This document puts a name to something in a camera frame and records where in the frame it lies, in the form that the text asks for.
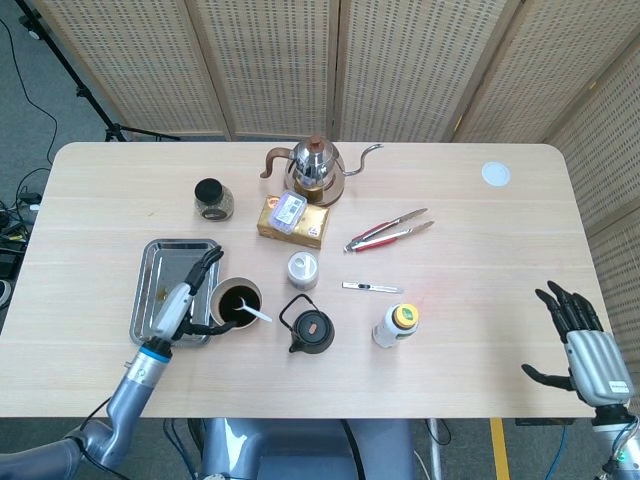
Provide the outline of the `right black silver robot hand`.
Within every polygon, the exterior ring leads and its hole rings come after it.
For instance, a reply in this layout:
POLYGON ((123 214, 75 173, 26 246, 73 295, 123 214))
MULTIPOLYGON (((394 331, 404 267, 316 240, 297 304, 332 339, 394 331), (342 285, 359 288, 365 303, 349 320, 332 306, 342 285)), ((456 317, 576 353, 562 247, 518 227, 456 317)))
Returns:
POLYGON ((529 364, 521 369, 538 384, 574 391, 593 408, 627 404, 635 389, 613 334, 604 329, 593 305, 581 294, 553 281, 547 286, 548 291, 537 289, 535 294, 550 313, 567 356, 568 374, 544 374, 529 364))

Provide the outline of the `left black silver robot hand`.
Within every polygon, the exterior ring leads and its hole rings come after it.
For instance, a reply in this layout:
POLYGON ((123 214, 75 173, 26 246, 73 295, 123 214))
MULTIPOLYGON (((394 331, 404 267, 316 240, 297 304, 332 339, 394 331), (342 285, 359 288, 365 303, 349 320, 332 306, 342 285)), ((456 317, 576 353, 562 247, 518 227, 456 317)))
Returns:
POLYGON ((188 315, 190 305, 202 286, 205 276, 211 266, 219 261, 224 252, 220 246, 208 250, 189 271, 184 282, 174 287, 159 315, 153 322, 153 337, 175 343, 183 335, 222 335, 238 325, 237 320, 225 323, 222 326, 209 327, 202 324, 193 324, 188 315))

